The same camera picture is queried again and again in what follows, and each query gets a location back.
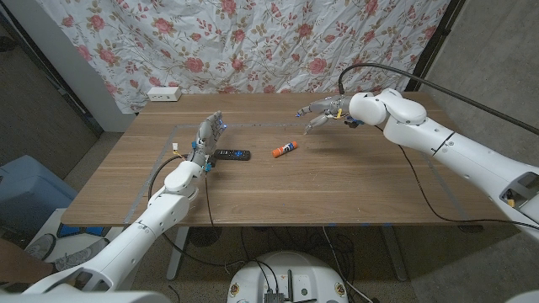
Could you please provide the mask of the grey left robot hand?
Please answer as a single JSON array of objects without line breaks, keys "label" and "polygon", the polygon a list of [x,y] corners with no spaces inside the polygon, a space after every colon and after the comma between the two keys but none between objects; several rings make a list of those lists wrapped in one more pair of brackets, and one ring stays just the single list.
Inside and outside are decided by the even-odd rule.
[{"label": "grey left robot hand", "polygon": [[222,112],[216,111],[203,120],[195,135],[194,147],[187,160],[203,166],[206,158],[216,149],[217,142],[227,126],[222,121]]}]

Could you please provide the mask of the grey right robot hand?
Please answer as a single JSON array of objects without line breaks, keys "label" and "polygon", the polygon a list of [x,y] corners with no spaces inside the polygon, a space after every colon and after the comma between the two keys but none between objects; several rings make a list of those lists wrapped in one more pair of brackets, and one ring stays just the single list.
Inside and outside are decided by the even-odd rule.
[{"label": "grey right robot hand", "polygon": [[296,117],[306,114],[318,114],[305,127],[304,134],[309,134],[314,128],[326,124],[329,120],[336,120],[348,115],[350,111],[350,96],[334,95],[316,100],[299,109]]}]

